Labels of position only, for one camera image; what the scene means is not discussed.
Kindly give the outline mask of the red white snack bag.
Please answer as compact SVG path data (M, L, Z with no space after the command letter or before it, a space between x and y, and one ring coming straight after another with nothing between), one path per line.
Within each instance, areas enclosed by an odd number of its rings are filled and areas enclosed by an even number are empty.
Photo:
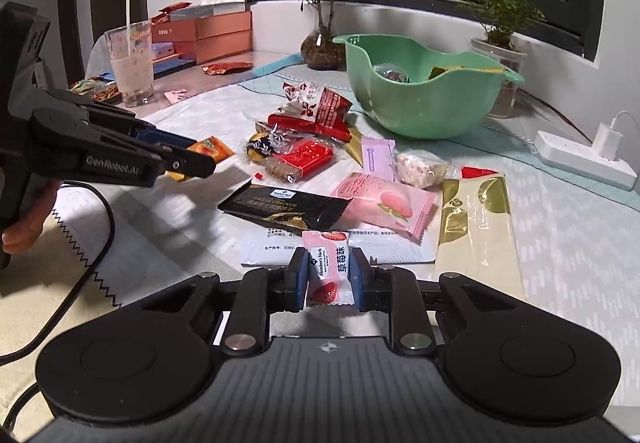
M348 143L352 138L347 114L352 103L316 82L282 84L286 103L270 114L270 126L309 133Z

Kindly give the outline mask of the beige gold long packet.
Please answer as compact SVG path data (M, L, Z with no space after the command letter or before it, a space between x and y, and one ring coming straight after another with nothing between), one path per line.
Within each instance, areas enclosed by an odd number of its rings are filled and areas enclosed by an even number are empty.
M435 269L460 273L514 298L525 298L503 175L442 182Z

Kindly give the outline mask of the green plastic bowl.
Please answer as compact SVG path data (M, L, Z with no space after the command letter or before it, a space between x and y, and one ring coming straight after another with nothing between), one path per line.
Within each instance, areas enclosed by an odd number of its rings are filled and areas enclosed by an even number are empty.
M408 36L346 34L334 41L345 47L348 81L364 113L384 129L417 140L469 132L489 114L504 82L524 82L485 55L442 53ZM373 70L386 62L405 70L410 82L390 81Z

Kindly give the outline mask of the white charger plug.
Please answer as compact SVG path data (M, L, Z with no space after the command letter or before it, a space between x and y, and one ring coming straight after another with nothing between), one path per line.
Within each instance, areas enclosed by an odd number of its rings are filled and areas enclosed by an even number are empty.
M601 158L613 161L617 158L617 151L623 137L623 134L613 129L611 125L600 123L591 149Z

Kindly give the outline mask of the black gold candy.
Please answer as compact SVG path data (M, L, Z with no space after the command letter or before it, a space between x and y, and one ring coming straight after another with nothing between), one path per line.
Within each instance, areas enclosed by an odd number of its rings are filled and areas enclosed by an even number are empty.
M282 132L257 132L246 143L245 152L248 159L260 163L268 157L285 154L290 141Z

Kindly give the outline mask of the black snack packet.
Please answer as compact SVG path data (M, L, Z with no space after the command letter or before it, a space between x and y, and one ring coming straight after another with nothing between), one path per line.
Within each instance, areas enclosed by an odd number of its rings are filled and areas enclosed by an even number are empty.
M350 200L247 182L218 204L221 212L265 227L301 234L327 232L341 220Z

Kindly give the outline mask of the red clear cake packet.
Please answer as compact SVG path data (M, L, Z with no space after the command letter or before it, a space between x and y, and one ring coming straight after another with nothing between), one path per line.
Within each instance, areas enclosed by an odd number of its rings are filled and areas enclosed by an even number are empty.
M313 138L302 138L284 154L268 156L262 166L276 180L293 184L326 169L333 159L331 145Z

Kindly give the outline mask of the red gold foil packet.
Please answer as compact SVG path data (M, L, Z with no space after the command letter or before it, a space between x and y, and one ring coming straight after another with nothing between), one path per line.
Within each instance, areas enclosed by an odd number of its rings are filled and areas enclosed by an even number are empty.
M207 76L227 76L227 74L250 71L253 68L251 62L211 62L202 67Z

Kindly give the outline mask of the patterned tablecloth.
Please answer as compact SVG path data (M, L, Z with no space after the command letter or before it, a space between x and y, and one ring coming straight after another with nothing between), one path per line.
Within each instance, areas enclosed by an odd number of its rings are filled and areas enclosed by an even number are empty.
M291 259L297 236L270 231L221 212L219 203L259 173L243 155L254 118L279 104L285 83L314 81L349 94L345 73L314 71L276 62L262 77L194 96L152 114L160 129L184 136L213 135L233 154L204 180L178 183L167 176L150 188L93 185L64 188L54 217L88 262L96 263L96 285L121 307L191 275L213 271L234 281L254 267L275 267ZM553 314L587 327L608 340L620 356L617 407L639 405L639 197L544 166L533 154L536 126L562 128L562 121L533 99L524 114L488 120L472 133L441 142L420 142L454 166L495 170L504 176L511 229L503 244L514 248L518 266L501 273L494 264L472 267L472 234L440 247L439 207L431 210L414 258L401 250L405 238L362 224L352 239L374 257L390 250L390 262L434 281L444 272L465 273Z

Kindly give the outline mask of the white nougat packet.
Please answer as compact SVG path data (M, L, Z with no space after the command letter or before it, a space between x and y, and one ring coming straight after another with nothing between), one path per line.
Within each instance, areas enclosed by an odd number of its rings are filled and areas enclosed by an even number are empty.
M454 176L454 167L449 162L431 154L419 155L412 151L396 155L395 171L401 183L420 189L437 186L445 178Z

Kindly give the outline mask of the white power strip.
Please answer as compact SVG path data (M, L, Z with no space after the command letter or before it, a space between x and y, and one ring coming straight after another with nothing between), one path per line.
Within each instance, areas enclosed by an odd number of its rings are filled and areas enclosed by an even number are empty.
M544 131L537 132L534 146L540 160L548 166L625 190L636 185L638 174L626 161L602 158L590 146Z

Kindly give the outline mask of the pink peach packet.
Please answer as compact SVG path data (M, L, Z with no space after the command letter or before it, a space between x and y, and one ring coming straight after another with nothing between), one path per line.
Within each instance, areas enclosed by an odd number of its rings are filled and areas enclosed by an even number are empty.
M415 243L422 241L436 199L434 192L357 172L341 181L331 196L349 201L345 218L390 229Z

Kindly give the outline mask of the pink strawberry bar packet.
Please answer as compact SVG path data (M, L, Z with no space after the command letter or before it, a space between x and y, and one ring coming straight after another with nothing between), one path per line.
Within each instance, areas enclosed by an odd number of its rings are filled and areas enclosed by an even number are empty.
M308 307L354 305L348 275L348 234L306 231L303 245L309 253Z

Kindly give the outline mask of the glass drinking cup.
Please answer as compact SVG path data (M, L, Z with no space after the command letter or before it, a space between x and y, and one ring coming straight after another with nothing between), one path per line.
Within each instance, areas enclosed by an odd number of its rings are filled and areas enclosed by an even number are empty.
M105 33L108 56L122 101L128 108L153 102L152 24L133 22L131 0L125 0L126 24Z

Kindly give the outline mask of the orange drawer box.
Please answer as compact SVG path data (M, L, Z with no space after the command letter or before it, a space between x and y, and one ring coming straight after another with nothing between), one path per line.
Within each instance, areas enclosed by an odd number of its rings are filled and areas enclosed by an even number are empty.
M176 54L198 65L250 51L252 37L250 10L152 25L154 43L171 43Z

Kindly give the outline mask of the green clear date packet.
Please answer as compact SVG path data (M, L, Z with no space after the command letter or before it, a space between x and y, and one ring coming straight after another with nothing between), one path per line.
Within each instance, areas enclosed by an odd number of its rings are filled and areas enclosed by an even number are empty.
M410 77L408 73L405 72L405 70L403 70L399 66L390 64L389 62L386 62L385 64L374 65L373 70L381 77L390 81L398 83L410 82Z

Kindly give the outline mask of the orange fruit candy packet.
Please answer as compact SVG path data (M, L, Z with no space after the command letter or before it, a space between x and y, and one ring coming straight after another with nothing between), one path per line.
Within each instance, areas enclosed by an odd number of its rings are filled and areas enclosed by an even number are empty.
M224 142L218 140L216 136L210 136L205 140L200 140L190 145L188 150L213 158L216 163L220 163L235 155L235 152Z

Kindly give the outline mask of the lilac small packet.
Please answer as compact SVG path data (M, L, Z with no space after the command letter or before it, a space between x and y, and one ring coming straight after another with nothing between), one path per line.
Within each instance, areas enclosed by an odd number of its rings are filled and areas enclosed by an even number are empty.
M395 181L395 141L364 136L361 139L362 172Z

